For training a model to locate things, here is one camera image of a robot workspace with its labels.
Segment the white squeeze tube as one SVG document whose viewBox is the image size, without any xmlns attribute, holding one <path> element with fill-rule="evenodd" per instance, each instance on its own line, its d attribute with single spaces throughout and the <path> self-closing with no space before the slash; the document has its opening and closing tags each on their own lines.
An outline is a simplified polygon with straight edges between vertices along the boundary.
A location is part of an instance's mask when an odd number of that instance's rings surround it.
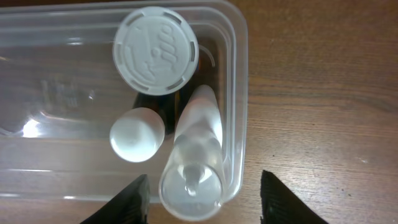
<svg viewBox="0 0 398 224">
<path fill-rule="evenodd" d="M 223 127 L 214 91 L 194 90 L 175 128 L 173 149 L 159 181 L 162 205 L 197 222 L 215 215 L 224 200 Z"/>
</svg>

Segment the black white-capped bottle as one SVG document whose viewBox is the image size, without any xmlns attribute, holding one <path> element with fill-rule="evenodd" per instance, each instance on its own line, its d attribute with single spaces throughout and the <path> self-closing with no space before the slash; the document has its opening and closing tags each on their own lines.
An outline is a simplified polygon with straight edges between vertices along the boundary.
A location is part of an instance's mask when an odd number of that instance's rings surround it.
<svg viewBox="0 0 398 224">
<path fill-rule="evenodd" d="M 113 151 L 125 161 L 144 162 L 175 131 L 174 94 L 137 94 L 132 109 L 119 117 L 109 132 Z"/>
</svg>

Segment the clear plastic container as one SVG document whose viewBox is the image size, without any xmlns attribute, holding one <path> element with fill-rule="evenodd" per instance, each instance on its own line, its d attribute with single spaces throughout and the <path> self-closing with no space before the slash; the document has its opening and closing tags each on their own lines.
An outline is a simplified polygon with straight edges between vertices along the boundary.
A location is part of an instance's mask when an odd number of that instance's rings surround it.
<svg viewBox="0 0 398 224">
<path fill-rule="evenodd" d="M 1 197 L 108 201 L 141 174 L 150 199 L 174 137 L 148 161 L 130 163 L 109 144 L 116 119 L 137 92 L 112 56 L 121 21 L 148 6 L 179 13 L 195 32 L 199 71 L 223 122 L 226 199 L 243 182 L 248 110 L 248 27 L 228 1 L 121 1 L 1 9 Z"/>
</svg>

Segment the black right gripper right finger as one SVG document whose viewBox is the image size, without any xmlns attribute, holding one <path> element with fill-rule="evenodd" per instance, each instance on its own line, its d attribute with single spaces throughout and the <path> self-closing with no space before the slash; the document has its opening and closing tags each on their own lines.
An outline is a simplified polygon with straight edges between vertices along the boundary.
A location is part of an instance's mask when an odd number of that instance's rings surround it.
<svg viewBox="0 0 398 224">
<path fill-rule="evenodd" d="M 272 172 L 261 175 L 261 224 L 327 224 Z"/>
</svg>

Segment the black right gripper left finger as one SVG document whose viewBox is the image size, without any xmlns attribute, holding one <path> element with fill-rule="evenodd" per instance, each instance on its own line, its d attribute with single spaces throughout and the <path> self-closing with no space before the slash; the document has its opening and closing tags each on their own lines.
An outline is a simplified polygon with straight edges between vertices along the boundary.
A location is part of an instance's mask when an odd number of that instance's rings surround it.
<svg viewBox="0 0 398 224">
<path fill-rule="evenodd" d="M 149 179 L 142 174 L 81 224 L 147 224 L 149 204 Z"/>
</svg>

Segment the orange white-capped tube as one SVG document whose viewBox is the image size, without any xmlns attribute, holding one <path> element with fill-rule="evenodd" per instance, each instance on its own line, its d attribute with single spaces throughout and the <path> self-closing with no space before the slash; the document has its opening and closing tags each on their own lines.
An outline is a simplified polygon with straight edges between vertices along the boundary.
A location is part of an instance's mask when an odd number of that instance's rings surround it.
<svg viewBox="0 0 398 224">
<path fill-rule="evenodd" d="M 113 60 L 123 80 L 136 91 L 161 96 L 185 86 L 197 69 L 197 37 L 177 12 L 143 7 L 120 23 Z"/>
</svg>

